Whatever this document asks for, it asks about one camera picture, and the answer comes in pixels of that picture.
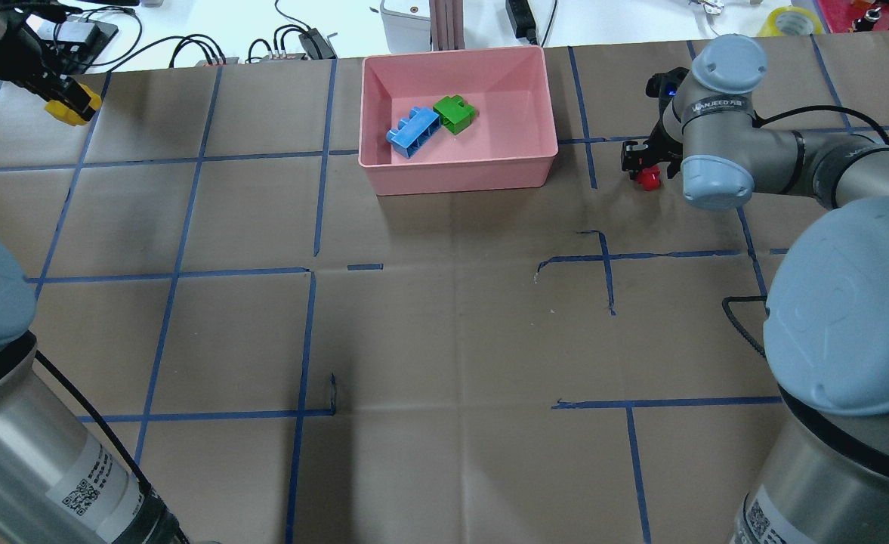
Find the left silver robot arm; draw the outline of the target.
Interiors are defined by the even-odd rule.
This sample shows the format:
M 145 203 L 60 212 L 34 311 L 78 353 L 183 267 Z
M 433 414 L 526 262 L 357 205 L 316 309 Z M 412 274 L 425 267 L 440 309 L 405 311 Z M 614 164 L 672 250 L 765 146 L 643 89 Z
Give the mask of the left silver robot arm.
M 27 24 L 57 1 L 0 1 L 0 80 L 43 97 L 71 126 L 101 97 L 60 71 Z M 189 537 L 94 406 L 38 349 L 36 296 L 0 243 L 0 535 L 9 543 L 187 543 Z

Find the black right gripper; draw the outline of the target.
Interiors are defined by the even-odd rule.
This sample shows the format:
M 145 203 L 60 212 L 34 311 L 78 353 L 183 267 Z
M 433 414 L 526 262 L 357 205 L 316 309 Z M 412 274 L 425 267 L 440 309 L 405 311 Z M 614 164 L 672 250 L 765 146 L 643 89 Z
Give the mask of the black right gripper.
M 668 164 L 668 176 L 675 176 L 680 171 L 683 146 L 666 131 L 664 115 L 671 110 L 677 91 L 688 73 L 685 66 L 676 66 L 665 73 L 654 73 L 648 80 L 645 94 L 657 100 L 658 119 L 642 144 L 633 139 L 623 142 L 621 168 L 628 175 L 642 175 L 647 168 L 658 164 Z

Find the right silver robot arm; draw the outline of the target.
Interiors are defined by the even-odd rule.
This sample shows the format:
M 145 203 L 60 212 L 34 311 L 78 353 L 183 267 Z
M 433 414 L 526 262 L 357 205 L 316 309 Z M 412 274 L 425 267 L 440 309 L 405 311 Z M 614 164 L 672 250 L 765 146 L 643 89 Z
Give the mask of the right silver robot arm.
M 737 34 L 656 73 L 659 119 L 624 143 L 622 169 L 668 164 L 701 209 L 772 193 L 826 210 L 765 297 L 763 354 L 789 414 L 730 541 L 889 543 L 889 138 L 768 130 L 752 102 L 766 73 L 761 45 Z

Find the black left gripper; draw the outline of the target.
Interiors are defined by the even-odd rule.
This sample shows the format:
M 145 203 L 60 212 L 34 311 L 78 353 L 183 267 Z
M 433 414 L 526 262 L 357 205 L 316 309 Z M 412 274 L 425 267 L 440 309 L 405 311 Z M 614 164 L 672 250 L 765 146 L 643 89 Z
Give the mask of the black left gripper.
M 29 25 L 29 8 L 0 8 L 0 80 L 43 99 L 64 99 L 70 82 L 60 55 Z

